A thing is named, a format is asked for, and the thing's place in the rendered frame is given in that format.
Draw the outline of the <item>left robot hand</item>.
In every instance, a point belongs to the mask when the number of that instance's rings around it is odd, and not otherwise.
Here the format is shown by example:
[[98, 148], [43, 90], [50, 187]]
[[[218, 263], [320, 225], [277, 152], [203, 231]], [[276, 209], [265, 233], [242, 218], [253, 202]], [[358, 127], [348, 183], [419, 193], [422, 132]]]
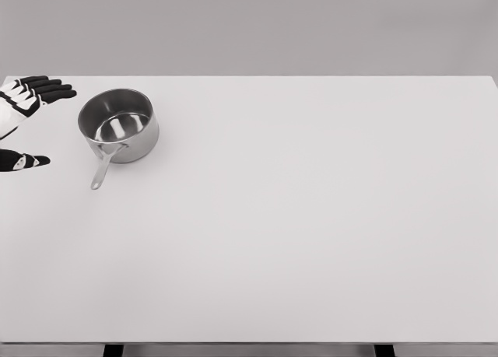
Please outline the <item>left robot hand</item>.
[[[9, 137], [40, 108], [75, 97], [72, 85], [46, 75], [15, 79], [0, 86], [0, 141]], [[0, 173], [46, 166], [50, 158], [0, 148]]]

